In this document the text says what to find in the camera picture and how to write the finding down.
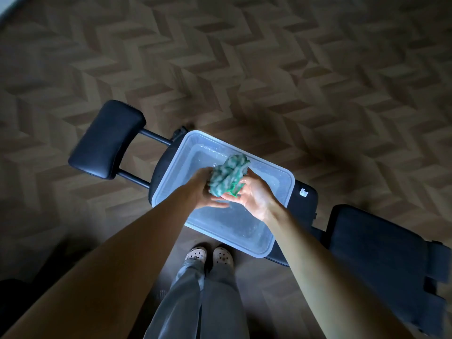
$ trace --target plastic container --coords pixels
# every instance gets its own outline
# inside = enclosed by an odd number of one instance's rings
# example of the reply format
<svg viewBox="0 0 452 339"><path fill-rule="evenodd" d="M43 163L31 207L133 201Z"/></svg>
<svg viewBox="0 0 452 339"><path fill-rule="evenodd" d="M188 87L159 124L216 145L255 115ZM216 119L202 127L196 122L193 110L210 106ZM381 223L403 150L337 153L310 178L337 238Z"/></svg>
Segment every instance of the plastic container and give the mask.
<svg viewBox="0 0 452 339"><path fill-rule="evenodd" d="M199 168L223 164L230 154L244 153L250 168L270 186L276 198L287 206L295 185L293 174L278 165L240 150L199 130L189 132L174 155L159 187L152 206L166 199L176 188L186 183ZM204 233L253 257L267 256L275 238L268 227L238 203L229 208L204 207L194 210L185 226Z"/></svg>

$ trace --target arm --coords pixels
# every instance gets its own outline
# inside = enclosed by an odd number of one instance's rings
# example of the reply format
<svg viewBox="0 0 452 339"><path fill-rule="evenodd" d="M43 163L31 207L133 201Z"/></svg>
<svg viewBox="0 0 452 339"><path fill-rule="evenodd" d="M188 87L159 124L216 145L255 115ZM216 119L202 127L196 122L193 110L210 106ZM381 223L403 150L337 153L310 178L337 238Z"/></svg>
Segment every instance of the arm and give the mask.
<svg viewBox="0 0 452 339"><path fill-rule="evenodd" d="M240 198L274 234L298 285L327 338L413 338L378 298L303 230L259 176L249 171Z"/></svg>
<svg viewBox="0 0 452 339"><path fill-rule="evenodd" d="M3 336L126 338L190 213L225 207L196 172L166 200L116 233L51 287Z"/></svg>

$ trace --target green cloth loop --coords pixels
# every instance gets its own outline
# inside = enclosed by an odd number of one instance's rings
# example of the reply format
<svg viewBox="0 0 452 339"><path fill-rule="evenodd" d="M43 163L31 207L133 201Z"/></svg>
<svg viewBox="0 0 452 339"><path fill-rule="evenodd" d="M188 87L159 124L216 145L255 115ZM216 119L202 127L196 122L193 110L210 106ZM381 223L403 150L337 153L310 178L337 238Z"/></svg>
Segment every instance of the green cloth loop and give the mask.
<svg viewBox="0 0 452 339"><path fill-rule="evenodd" d="M217 197L224 193L237 197L237 193L244 185L239 181L246 174L250 163L243 153L230 155L223 165L213 168L209 181L210 193Z"/></svg>

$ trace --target person's left hand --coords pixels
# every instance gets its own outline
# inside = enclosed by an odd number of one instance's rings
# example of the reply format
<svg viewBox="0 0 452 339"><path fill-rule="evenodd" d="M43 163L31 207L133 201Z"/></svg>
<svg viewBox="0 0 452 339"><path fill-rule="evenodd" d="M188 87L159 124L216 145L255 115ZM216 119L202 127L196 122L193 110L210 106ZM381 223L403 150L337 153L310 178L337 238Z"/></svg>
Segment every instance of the person's left hand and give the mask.
<svg viewBox="0 0 452 339"><path fill-rule="evenodd" d="M190 180L187 182L186 186L189 188L190 192L194 193L196 197L196 207L195 209L202 207L216 207L216 208L228 208L229 203L216 202L220 198L216 198L211 193L209 193L209 186L207 183L210 180L213 168L201 168L196 171Z"/></svg>

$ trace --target shoe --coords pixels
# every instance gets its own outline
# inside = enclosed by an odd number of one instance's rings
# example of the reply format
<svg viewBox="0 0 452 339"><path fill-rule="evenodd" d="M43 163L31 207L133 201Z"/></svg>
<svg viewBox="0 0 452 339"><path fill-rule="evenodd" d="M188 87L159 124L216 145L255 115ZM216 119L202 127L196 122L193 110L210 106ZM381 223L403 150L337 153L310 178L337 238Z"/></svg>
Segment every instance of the shoe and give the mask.
<svg viewBox="0 0 452 339"><path fill-rule="evenodd" d="M234 268L234 260L232 259L232 255L223 247L217 247L213 251L213 266L217 264L227 264L231 268Z"/></svg>
<svg viewBox="0 0 452 339"><path fill-rule="evenodd" d="M190 250L185 256L185 260L195 259L200 260L203 264L206 262L207 258L207 250L202 246L197 246Z"/></svg>

